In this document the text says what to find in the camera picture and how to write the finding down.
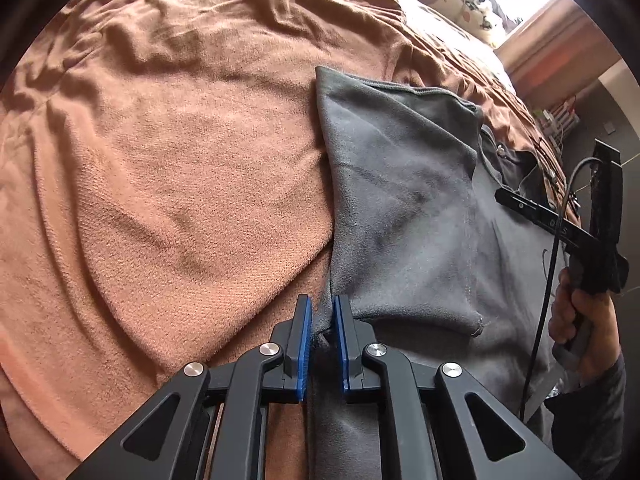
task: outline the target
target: gray cloth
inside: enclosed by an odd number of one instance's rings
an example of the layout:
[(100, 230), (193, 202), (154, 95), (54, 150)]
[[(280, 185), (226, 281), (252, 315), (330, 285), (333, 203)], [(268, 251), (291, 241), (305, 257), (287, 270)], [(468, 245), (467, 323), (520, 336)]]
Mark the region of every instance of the gray cloth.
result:
[[(495, 202), (500, 182), (546, 198), (535, 157), (507, 149), (498, 157), (479, 107), (442, 89), (324, 67), (316, 77), (335, 234), (314, 319), (310, 475), (372, 480), (380, 478), (377, 411), (341, 398), (331, 297), (348, 294), (354, 316), (409, 359), (459, 362), (515, 412), (552, 236)], [(534, 383), (549, 367), (550, 350), (544, 337)], [(542, 434), (537, 415), (533, 425)]]

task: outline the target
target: blue gripper pad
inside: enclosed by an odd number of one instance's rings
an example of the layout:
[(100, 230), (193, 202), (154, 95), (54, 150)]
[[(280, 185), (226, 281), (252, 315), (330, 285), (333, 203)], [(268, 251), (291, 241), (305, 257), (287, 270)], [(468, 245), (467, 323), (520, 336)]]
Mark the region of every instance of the blue gripper pad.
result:
[(338, 352), (340, 355), (340, 369), (342, 370), (342, 392), (349, 389), (349, 360), (347, 357), (347, 341), (344, 334), (344, 319), (342, 318), (342, 307), (340, 306), (340, 297), (334, 297), (334, 323), (336, 326), (338, 339)]
[(306, 374), (309, 366), (309, 349), (311, 348), (311, 298), (306, 298), (305, 315), (302, 324), (302, 336), (300, 338), (300, 349), (298, 351), (298, 380), (296, 383), (296, 394), (298, 402), (305, 399)]

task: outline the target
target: sleeve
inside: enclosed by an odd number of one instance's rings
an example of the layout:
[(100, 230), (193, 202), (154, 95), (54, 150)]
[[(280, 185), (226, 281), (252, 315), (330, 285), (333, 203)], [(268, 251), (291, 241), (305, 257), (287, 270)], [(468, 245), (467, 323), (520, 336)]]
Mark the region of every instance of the sleeve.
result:
[(545, 401), (554, 451), (582, 480), (606, 480), (620, 461), (626, 373), (620, 354), (593, 383)]

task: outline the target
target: bedsheet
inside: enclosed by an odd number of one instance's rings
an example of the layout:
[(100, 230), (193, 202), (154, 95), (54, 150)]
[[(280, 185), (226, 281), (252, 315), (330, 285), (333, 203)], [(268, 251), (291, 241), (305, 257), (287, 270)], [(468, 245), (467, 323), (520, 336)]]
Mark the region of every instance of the bedsheet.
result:
[[(455, 92), (562, 191), (522, 102), (399, 0), (71, 0), (0, 94), (0, 403), (41, 480), (185, 362), (233, 360), (318, 297), (318, 65)], [(269, 478), (303, 478), (302, 408), (271, 422)]]
[(443, 41), (447, 48), (457, 50), (472, 59), (489, 80), (495, 77), (497, 79), (494, 81), (495, 85), (502, 84), (513, 94), (516, 93), (504, 66), (490, 46), (418, 0), (398, 1), (406, 16), (407, 27), (421, 36), (436, 37)]

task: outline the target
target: metal pivot screw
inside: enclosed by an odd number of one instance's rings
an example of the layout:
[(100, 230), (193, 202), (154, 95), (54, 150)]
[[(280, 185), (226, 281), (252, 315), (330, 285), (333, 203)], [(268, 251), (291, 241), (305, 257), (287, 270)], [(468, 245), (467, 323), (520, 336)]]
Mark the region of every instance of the metal pivot screw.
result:
[(444, 363), (442, 365), (442, 373), (447, 377), (460, 377), (462, 375), (462, 367), (458, 363)]
[(386, 354), (386, 346), (382, 343), (371, 343), (367, 346), (367, 354), (373, 355), (375, 357), (382, 357)]
[(204, 366), (200, 363), (189, 363), (184, 367), (184, 374), (189, 377), (197, 377), (204, 371)]
[(264, 343), (260, 345), (260, 353), (262, 355), (276, 355), (280, 351), (280, 347), (276, 343)]

